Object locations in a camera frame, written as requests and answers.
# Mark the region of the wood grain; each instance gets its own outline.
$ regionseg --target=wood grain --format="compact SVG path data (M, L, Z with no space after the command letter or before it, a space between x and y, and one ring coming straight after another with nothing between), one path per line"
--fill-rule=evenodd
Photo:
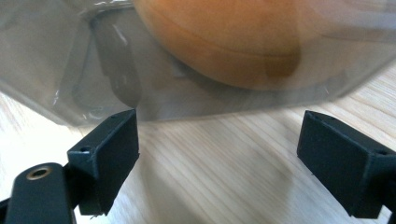
M306 109L396 145L396 67L320 105L139 125L140 151L108 217L78 223L387 223L349 217L296 157ZM0 96L0 199L15 176L66 150L92 127L58 126Z

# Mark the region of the light wood surface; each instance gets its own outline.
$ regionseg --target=light wood surface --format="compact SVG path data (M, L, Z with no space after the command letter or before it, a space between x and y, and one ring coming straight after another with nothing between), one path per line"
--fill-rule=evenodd
M387 223L349 217L296 157L306 109L396 146L396 69L320 105L139 124L141 158L108 217L78 223ZM66 163L90 128L67 128L0 96L0 200L15 176Z

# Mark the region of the screw hole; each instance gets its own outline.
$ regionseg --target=screw hole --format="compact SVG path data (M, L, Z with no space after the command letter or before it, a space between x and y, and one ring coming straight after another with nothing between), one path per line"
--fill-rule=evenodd
M49 175L50 172L51 172L51 169L48 166L39 167L39 168L33 170L32 172L30 172L26 176L26 178L29 180L37 180L37 179L41 179L41 178Z
M91 148L92 147L90 147L90 146L85 146L85 147L80 148L79 151L80 152L90 152Z

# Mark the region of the clear plastic container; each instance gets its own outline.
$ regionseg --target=clear plastic container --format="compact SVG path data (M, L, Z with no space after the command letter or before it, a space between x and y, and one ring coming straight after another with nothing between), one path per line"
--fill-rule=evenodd
M272 2L6 0L0 90L60 124L178 119L331 100L396 58L394 0Z

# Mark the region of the wooden table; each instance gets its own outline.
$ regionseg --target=wooden table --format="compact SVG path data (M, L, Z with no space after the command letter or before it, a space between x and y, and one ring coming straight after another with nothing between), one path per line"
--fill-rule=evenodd
M335 116L396 145L396 68L343 99L310 106L139 125L136 167L108 217L78 223L387 223L349 217L296 157L304 111ZM66 151L90 128L67 128L0 96L0 199L14 177Z

